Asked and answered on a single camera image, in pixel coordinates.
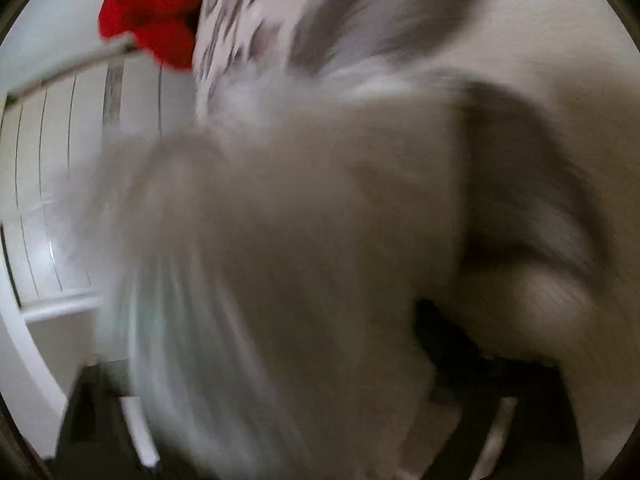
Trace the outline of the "white fuzzy jacket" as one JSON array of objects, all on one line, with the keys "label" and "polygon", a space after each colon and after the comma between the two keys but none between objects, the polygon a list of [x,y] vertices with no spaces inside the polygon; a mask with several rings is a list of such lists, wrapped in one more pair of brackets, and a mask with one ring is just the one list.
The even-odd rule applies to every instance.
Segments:
[{"label": "white fuzzy jacket", "polygon": [[130,136],[62,199],[96,333],[157,437],[221,479],[389,479],[433,377],[465,95],[427,70],[225,79],[206,125]]}]

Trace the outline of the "white sliding wardrobe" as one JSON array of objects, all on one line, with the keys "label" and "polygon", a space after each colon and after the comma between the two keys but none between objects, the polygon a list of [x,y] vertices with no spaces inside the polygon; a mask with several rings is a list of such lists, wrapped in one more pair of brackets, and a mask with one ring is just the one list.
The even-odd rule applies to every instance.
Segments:
[{"label": "white sliding wardrobe", "polygon": [[187,70],[121,46],[78,58],[8,92],[1,115],[1,235],[23,311],[87,296],[92,276],[58,228],[58,199],[75,191],[104,148],[127,134],[161,139],[191,121]]}]

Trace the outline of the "floral pink bed blanket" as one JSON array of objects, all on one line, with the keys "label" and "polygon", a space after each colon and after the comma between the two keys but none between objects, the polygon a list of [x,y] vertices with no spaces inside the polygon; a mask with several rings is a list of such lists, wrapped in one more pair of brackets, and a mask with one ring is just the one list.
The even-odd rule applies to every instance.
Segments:
[{"label": "floral pink bed blanket", "polygon": [[588,0],[512,1],[205,0],[198,116],[276,222],[234,220],[224,281],[302,341],[366,322],[375,457],[416,414],[419,300],[557,360],[596,478],[639,419],[639,57]]}]

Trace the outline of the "red quilt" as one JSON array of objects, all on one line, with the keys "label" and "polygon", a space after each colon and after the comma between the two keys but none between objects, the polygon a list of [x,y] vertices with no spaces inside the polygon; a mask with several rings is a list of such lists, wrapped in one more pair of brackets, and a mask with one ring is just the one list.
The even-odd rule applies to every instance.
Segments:
[{"label": "red quilt", "polygon": [[176,70],[190,70],[196,22],[204,0],[103,0],[103,39],[130,35],[139,49]]}]

